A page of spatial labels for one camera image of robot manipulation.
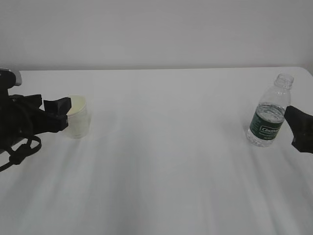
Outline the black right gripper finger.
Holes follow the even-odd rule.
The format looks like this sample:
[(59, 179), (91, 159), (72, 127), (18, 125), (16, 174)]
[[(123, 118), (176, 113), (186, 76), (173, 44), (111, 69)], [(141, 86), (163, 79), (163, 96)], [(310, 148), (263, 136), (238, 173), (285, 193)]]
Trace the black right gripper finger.
[(313, 117), (301, 110), (288, 106), (284, 118), (292, 133), (292, 146), (301, 153), (313, 153)]

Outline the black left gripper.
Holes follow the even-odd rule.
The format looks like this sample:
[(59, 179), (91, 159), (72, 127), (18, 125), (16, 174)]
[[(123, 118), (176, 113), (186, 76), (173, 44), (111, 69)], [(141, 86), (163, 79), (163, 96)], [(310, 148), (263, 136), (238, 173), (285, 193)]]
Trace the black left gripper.
[[(30, 146), (37, 141), (37, 146), (27, 153), (37, 153), (41, 147), (41, 139), (35, 134), (34, 121), (31, 116), (43, 104), (42, 96), (35, 95), (0, 95), (0, 152), (9, 152), (12, 146), (27, 139)], [(71, 109), (71, 98), (44, 100), (46, 112), (36, 115), (36, 133), (57, 133), (67, 128), (67, 113)]]

